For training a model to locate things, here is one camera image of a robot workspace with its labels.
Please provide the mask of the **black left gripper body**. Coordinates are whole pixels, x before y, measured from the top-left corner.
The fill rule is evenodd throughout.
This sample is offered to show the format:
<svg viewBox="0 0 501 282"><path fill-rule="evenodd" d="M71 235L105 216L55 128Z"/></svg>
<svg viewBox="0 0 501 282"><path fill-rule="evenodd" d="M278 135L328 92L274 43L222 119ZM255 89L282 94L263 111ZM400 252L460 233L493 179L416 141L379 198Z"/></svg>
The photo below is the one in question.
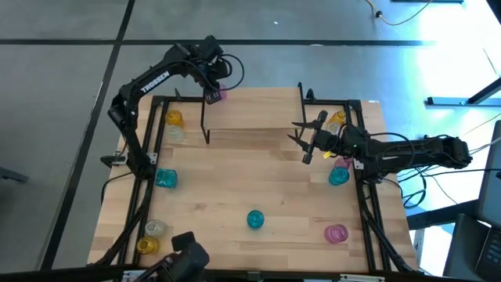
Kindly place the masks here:
<svg viewBox="0 0 501 282"><path fill-rule="evenodd" d="M231 67L223 58L224 51L213 35L208 35L199 45L189 49L189 62L193 64L194 81L204 91L203 97L207 104L222 100L222 87L219 81L231 74Z"/></svg>

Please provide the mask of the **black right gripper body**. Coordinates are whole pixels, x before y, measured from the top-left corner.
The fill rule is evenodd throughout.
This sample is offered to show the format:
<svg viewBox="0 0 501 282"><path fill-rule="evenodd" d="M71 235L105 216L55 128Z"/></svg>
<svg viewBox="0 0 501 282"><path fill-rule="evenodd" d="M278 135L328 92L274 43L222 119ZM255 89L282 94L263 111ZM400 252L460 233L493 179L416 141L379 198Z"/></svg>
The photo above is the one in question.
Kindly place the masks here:
<svg viewBox="0 0 501 282"><path fill-rule="evenodd" d="M322 152L331 152L337 145L339 138L336 137L331 132L323 129L323 124L326 121L328 113L325 110L319 112L318 117L313 120L316 122L316 128L312 129L313 133L310 140L307 142L310 144L310 151L305 152L302 158L304 164L310 164L312 160L312 154L314 149L319 149Z"/></svg>

